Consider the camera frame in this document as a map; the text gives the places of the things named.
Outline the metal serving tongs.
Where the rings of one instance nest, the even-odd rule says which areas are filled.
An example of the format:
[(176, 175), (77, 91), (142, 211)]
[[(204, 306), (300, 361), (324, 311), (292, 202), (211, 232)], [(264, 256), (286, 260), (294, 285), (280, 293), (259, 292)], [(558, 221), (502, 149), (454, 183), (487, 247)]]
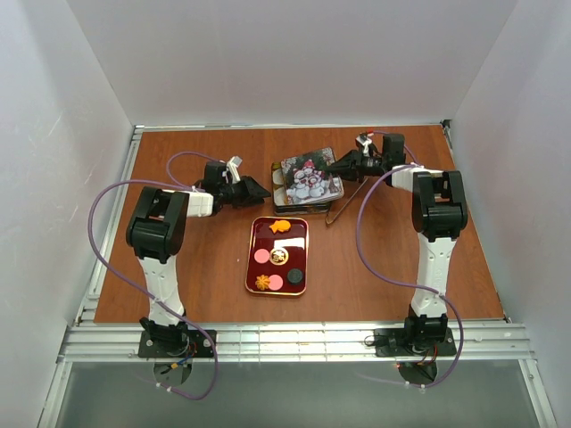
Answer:
[(326, 227), (332, 226), (352, 204), (355, 198), (361, 193), (361, 190), (368, 183), (368, 179), (364, 178), (361, 182), (348, 182), (350, 192), (342, 199), (335, 201), (325, 217)]

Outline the gold square cookie tin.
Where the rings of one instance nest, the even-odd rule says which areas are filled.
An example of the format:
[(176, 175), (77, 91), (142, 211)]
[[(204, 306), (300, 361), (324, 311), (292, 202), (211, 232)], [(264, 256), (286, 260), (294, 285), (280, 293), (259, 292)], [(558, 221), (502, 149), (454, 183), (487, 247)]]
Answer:
[[(271, 164), (271, 180), (272, 170), (277, 167), (281, 168), (279, 162)], [(318, 203), (302, 203), (297, 205), (290, 205), (287, 203), (285, 182), (281, 187), (274, 186), (272, 183), (272, 197), (273, 197), (273, 210), (277, 216), (301, 216), (307, 214), (320, 214), (327, 213), (332, 205), (332, 202), (318, 202)]]

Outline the gold tin lid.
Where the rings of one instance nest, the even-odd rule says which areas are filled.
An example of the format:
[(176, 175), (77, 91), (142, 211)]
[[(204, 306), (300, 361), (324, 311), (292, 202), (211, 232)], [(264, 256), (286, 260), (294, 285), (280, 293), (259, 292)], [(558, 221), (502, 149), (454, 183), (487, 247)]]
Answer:
[(335, 162), (331, 147), (307, 152), (280, 161), (282, 183), (280, 202), (286, 205), (305, 205), (332, 202), (344, 196), (343, 181), (338, 175), (326, 172)]

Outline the dark red serving tray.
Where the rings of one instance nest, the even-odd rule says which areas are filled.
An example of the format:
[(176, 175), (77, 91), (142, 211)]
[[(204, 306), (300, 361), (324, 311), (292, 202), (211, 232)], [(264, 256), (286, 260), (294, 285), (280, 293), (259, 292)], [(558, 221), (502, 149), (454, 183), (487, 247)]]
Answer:
[[(269, 225), (277, 219), (286, 219), (291, 223), (291, 229), (283, 234), (274, 235)], [(253, 254), (260, 248), (269, 251), (269, 261), (259, 264)], [(258, 217), (251, 227), (249, 254), (245, 274), (245, 289), (256, 295), (296, 298), (303, 295), (307, 288), (307, 267), (309, 252), (309, 225), (302, 218)], [(291, 285), (287, 282), (287, 272), (299, 268), (304, 273), (303, 282)], [(280, 275), (284, 285), (279, 291), (259, 291), (255, 286), (257, 276)]]

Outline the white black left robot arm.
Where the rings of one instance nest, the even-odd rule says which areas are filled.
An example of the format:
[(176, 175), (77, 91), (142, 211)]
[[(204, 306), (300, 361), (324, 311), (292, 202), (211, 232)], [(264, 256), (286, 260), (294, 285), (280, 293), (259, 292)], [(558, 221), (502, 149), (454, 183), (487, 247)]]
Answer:
[(241, 159), (209, 161), (203, 178), (185, 190), (143, 188), (128, 223), (126, 240), (143, 269), (149, 315), (140, 320), (152, 344), (170, 355), (189, 347), (186, 310), (178, 291), (177, 255), (188, 218), (218, 214), (226, 205), (248, 208), (265, 202), (269, 190), (238, 173)]

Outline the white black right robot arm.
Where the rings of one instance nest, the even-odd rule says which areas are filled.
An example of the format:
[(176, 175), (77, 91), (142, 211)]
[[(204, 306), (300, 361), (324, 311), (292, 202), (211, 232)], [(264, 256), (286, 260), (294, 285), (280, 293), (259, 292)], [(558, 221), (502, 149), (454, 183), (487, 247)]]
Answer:
[(453, 344), (449, 336), (446, 300), (451, 255), (460, 233), (468, 225), (468, 204), (458, 170), (428, 169), (411, 155), (402, 134), (383, 131), (382, 146), (372, 141), (375, 132), (356, 138), (356, 148), (326, 167), (345, 181), (363, 182), (377, 177), (390, 187), (411, 194), (411, 220), (418, 234), (418, 277), (414, 284), (393, 284), (414, 290), (404, 327), (376, 339), (382, 347), (408, 348), (413, 352)]

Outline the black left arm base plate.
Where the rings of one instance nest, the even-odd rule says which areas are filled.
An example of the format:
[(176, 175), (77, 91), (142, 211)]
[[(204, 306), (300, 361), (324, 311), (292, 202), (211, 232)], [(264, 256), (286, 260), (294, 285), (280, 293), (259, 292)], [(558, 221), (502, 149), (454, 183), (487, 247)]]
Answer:
[(143, 331), (137, 355), (140, 358), (213, 358), (213, 345), (197, 330), (176, 330), (174, 333)]

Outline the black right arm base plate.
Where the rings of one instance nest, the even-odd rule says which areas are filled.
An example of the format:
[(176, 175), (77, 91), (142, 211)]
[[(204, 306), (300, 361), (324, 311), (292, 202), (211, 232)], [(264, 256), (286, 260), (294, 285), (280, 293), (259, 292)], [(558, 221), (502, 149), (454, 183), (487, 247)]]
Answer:
[(378, 357), (425, 356), (434, 352), (437, 357), (454, 357), (458, 352), (450, 328), (435, 337), (408, 336), (404, 328), (379, 328), (364, 339), (364, 344), (374, 348)]

